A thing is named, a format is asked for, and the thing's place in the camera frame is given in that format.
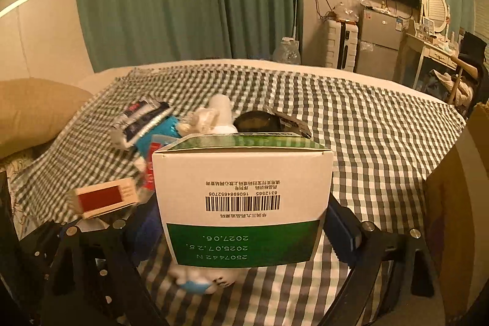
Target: green label stripe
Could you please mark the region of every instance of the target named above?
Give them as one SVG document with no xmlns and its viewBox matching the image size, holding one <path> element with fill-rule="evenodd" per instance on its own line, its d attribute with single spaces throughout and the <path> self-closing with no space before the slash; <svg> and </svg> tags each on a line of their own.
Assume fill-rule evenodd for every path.
<svg viewBox="0 0 489 326">
<path fill-rule="evenodd" d="M 178 264 L 252 268 L 311 259 L 319 220 L 256 227 L 167 224 Z"/>
<path fill-rule="evenodd" d="M 167 149 L 203 148 L 304 148 L 325 149 L 321 144 L 295 134 L 226 134 L 189 137 Z"/>
</svg>

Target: silver refrigerator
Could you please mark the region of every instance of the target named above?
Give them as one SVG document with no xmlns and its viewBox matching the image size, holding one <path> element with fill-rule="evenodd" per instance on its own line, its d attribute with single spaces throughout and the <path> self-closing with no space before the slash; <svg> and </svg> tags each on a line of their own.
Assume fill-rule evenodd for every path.
<svg viewBox="0 0 489 326">
<path fill-rule="evenodd" d="M 387 14 L 364 9 L 360 18 L 355 72 L 393 80 L 402 22 Z"/>
</svg>

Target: metal screw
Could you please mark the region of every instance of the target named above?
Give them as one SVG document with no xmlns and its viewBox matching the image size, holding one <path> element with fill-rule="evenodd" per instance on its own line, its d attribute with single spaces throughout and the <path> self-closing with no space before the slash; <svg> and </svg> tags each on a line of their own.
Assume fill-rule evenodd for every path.
<svg viewBox="0 0 489 326">
<path fill-rule="evenodd" d="M 369 231 L 369 232 L 375 230 L 375 224 L 372 221 L 364 221 L 362 223 L 362 227 L 365 231 Z"/>
<path fill-rule="evenodd" d="M 421 237 L 421 232 L 419 232 L 416 228 L 413 228 L 411 231 L 409 231 L 409 235 L 415 239 L 419 239 Z"/>
<path fill-rule="evenodd" d="M 114 223 L 112 224 L 112 226 L 115 229 L 120 230 L 120 229 L 122 229 L 122 228 L 124 228 L 126 226 L 126 221 L 124 221 L 122 219 L 116 220 L 116 221 L 114 221 Z"/>
<path fill-rule="evenodd" d="M 75 235 L 77 232 L 78 232 L 78 228 L 76 228 L 76 227 L 69 227 L 69 228 L 66 230 L 66 235 L 68 235 L 68 236 L 73 236 L 73 235 Z"/>
</svg>

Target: white and green box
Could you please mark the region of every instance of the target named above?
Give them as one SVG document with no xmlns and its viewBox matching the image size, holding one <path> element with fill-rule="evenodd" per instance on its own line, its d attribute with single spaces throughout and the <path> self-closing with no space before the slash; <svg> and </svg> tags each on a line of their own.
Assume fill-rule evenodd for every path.
<svg viewBox="0 0 489 326">
<path fill-rule="evenodd" d="M 292 133 L 189 135 L 153 154 L 166 240 L 181 265 L 246 268 L 312 259 L 333 153 Z"/>
</svg>

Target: checkered cloth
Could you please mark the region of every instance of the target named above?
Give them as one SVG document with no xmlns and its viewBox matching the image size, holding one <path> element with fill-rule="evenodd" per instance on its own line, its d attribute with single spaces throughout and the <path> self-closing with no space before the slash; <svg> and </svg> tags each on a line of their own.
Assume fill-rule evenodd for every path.
<svg viewBox="0 0 489 326">
<path fill-rule="evenodd" d="M 14 181 L 18 203 L 39 223 L 72 220 L 68 190 L 139 175 L 137 153 L 111 148 L 114 117 L 143 95 L 166 99 L 182 117 L 216 93 L 229 96 L 238 114 L 266 105 L 307 121 L 314 140 L 336 154 L 335 197 L 387 231 L 422 228 L 421 182 L 464 127 L 452 106 L 344 79 L 219 64 L 133 70 L 85 104 Z M 172 325 L 317 324 L 348 275 L 324 237 L 314 261 L 251 269 L 213 295 L 179 289 L 166 275 L 170 260 L 162 238 L 139 270 Z"/>
</svg>

